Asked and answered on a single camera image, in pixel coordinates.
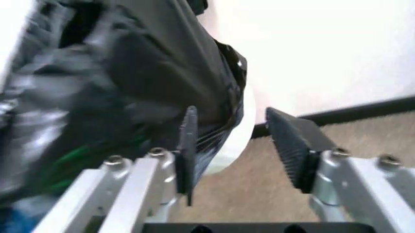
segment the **silver metal linkage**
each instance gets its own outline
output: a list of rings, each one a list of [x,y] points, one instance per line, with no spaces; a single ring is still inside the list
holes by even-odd
[[[33,232],[82,232],[93,216],[106,215],[131,167],[129,160],[120,163],[84,170]]]

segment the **textured gripper pad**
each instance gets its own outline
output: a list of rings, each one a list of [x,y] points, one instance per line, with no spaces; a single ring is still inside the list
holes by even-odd
[[[266,121],[293,186],[309,193],[318,166],[319,152],[330,150],[335,144],[310,120],[267,108]]]

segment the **black cloth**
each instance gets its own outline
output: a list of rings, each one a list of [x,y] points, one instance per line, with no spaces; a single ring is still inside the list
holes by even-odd
[[[189,106],[196,184],[242,118],[245,77],[246,60],[185,0],[38,1],[2,95],[17,104],[1,140],[0,205],[62,191],[111,154],[175,150]]]

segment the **screw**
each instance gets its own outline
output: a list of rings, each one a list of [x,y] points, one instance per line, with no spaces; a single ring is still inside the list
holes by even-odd
[[[387,166],[387,167],[399,167],[401,166],[401,162],[398,158],[394,157],[391,154],[381,154],[379,156],[379,165],[380,166]]]
[[[346,158],[350,156],[350,152],[344,148],[334,148],[331,155],[336,158]]]
[[[120,155],[111,155],[104,161],[104,164],[108,166],[120,166],[123,164],[123,160]]]
[[[149,154],[153,158],[161,159],[164,158],[164,156],[166,155],[166,150],[164,148],[155,147],[149,151]]]

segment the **blue fabric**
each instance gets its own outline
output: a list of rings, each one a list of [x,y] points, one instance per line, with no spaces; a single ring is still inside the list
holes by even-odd
[[[4,220],[0,225],[0,232],[4,233],[30,233],[36,226],[33,219],[25,216],[18,210],[10,209],[3,213]]]
[[[53,196],[37,196],[19,200],[0,210],[0,233],[30,233],[58,200]]]

